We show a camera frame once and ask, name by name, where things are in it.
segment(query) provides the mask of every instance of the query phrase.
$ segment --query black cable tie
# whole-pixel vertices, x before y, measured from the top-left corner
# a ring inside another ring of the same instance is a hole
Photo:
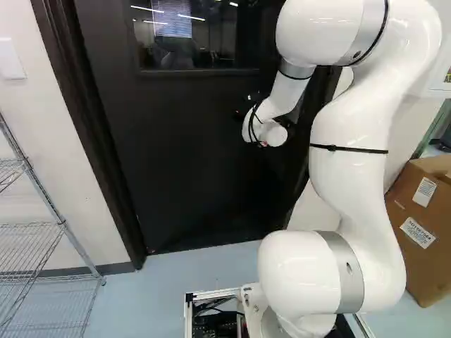
[[[388,150],[380,149],[365,149],[365,148],[350,148],[347,146],[336,146],[334,144],[316,144],[311,143],[310,146],[314,148],[326,149],[329,151],[351,151],[354,153],[367,153],[367,154],[388,154]]]
[[[285,76],[285,77],[288,77],[288,78],[291,79],[291,80],[307,80],[307,79],[309,79],[309,78],[311,77],[311,75],[310,75],[310,76],[307,76],[307,77],[294,77],[294,76],[289,76],[289,75],[285,74],[284,72],[282,72],[280,69],[279,69],[279,72],[280,72],[280,74],[282,74],[282,75]]]

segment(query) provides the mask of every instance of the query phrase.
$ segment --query silver joint ring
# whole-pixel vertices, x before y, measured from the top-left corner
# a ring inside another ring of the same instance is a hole
[[[362,21],[346,54],[335,65],[353,65],[366,58],[381,38],[388,18],[388,0],[364,0]]]
[[[282,75],[294,80],[306,80],[312,76],[314,71],[315,67],[299,67],[289,63],[284,58],[282,58],[279,67],[279,72]]]
[[[337,261],[341,299],[335,313],[356,313],[364,303],[364,276],[351,246],[337,232],[318,231]]]

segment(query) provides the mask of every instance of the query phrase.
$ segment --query white wall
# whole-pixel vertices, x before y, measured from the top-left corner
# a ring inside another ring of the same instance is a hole
[[[26,80],[0,78],[0,110],[95,264],[130,261],[51,68],[30,0],[0,0],[0,37],[12,37]],[[0,157],[11,151],[0,137]],[[0,222],[45,220],[26,177],[0,196]],[[81,266],[66,238],[46,268]]]

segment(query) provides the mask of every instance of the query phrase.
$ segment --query metal wire shelving rack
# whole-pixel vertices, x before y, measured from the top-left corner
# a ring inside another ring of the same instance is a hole
[[[0,338],[82,337],[105,279],[56,209],[1,113],[0,130],[16,156],[0,159],[0,193],[27,175],[53,216],[52,221],[0,223]],[[90,274],[42,277],[63,236]]]

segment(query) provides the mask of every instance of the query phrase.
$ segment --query white label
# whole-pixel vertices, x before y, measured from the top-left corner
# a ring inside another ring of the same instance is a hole
[[[400,229],[423,249],[428,248],[435,241],[435,236],[420,226],[412,217],[406,219]]]
[[[437,184],[434,181],[431,181],[427,177],[423,177],[412,201],[427,208],[436,188]]]

